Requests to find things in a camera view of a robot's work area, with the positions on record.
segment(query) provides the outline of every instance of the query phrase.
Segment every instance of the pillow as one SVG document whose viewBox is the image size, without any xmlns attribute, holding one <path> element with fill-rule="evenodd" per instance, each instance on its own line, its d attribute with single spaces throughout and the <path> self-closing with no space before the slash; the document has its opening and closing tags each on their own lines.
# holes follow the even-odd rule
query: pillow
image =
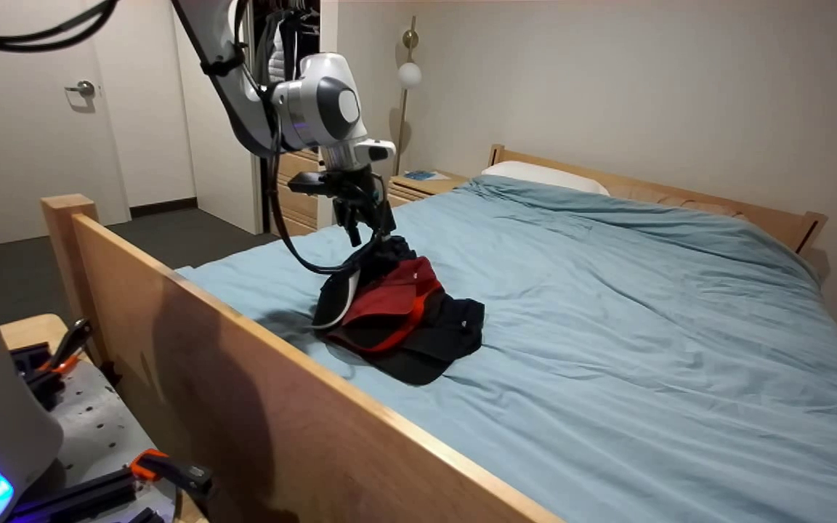
<svg viewBox="0 0 837 523">
<path fill-rule="evenodd" d="M 571 190 L 593 190 L 593 195 L 610 195 L 599 180 L 580 177 L 571 170 L 558 170 L 535 163 L 494 163 L 481 167 L 481 174 L 494 177 L 513 177 L 513 180 L 529 180 L 529 182 L 542 182 L 542 185 L 564 185 Z"/>
</svg>

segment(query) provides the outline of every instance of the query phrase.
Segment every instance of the wrinkled sheet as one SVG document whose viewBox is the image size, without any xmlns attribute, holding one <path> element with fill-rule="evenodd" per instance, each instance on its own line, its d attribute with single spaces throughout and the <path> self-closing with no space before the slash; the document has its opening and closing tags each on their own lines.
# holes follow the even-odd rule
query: wrinkled sheet
<svg viewBox="0 0 837 523">
<path fill-rule="evenodd" d="M 484 301 L 481 349 L 429 387 L 320 343 L 321 279 L 282 243 L 180 273 L 564 519 L 837 519 L 837 324 L 767 235 L 499 177 L 394 214 Z"/>
</svg>

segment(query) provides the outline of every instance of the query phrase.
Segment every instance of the wooden headboard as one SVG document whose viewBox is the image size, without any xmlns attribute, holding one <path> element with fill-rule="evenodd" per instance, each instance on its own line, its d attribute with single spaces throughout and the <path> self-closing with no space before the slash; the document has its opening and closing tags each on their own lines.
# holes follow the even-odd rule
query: wooden headboard
<svg viewBox="0 0 837 523">
<path fill-rule="evenodd" d="M 802 211 L 799 214 L 799 211 L 783 211 L 783 209 L 769 209 L 769 206 L 753 206 L 744 201 L 728 201 L 728 196 L 702 195 L 702 190 L 686 190 L 686 188 L 661 185 L 661 182 L 644 182 L 644 180 L 608 174 L 608 170 L 583 167 L 574 163 L 558 163 L 558 158 L 547 158 L 547 157 L 535 157 L 535 154 L 523 154 L 523 151 L 507 151 L 506 144 L 494 144 L 491 163 L 507 163 L 507 158 L 535 163 L 535 166 L 593 177 L 615 196 L 702 209 L 702 211 L 717 211 L 717 214 L 737 214 L 737 217 L 747 217 L 750 222 L 762 225 L 767 235 L 773 235 L 779 243 L 783 243 L 792 251 L 802 251 L 826 222 L 826 214 L 820 214 L 820 211 Z"/>
</svg>

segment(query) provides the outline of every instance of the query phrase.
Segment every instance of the black cable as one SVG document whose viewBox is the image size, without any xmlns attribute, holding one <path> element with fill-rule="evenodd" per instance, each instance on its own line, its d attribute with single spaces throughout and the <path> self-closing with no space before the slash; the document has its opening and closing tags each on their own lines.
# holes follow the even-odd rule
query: black cable
<svg viewBox="0 0 837 523">
<path fill-rule="evenodd" d="M 374 225 L 371 235 L 369 235 L 369 240 L 366 240 L 361 250 L 355 250 L 342 263 L 334 263 L 334 266 L 329 266 L 329 263 L 310 263 L 308 257 L 298 256 L 298 250 L 295 250 L 295 243 L 294 243 L 294 238 L 289 238 L 289 231 L 286 231 L 286 225 L 285 225 L 282 209 L 278 209 L 278 148 L 269 154 L 266 190 L 265 190 L 265 195 L 266 195 L 269 202 L 272 202 L 272 219 L 275 219 L 275 231 L 278 231 L 282 243 L 285 243 L 285 246 L 289 250 L 289 256 L 294 256 L 301 266 L 308 266 L 310 273 L 326 273 L 326 276 L 330 276 L 330 273 L 350 273 L 350 270 L 361 266 L 363 256 L 384 238 L 384 235 L 381 235 L 384 225 Z"/>
<path fill-rule="evenodd" d="M 71 47 L 77 41 L 87 41 L 90 34 L 95 34 L 111 15 L 115 10 L 118 0 L 100 0 L 90 9 L 84 9 L 80 15 L 71 15 L 70 19 L 41 29 L 41 31 L 26 31 L 26 34 L 0 34 L 0 51 L 51 51 L 51 48 L 64 48 Z"/>
</svg>

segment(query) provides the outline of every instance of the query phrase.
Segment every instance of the wooden footboard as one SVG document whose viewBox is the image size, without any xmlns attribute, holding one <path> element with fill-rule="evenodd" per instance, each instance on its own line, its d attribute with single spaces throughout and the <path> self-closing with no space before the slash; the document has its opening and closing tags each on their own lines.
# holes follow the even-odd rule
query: wooden footboard
<svg viewBox="0 0 837 523">
<path fill-rule="evenodd" d="M 42 211 L 93 356 L 159 448 L 215 474 L 212 519 L 554 519 L 105 230 L 90 201 Z"/>
</svg>

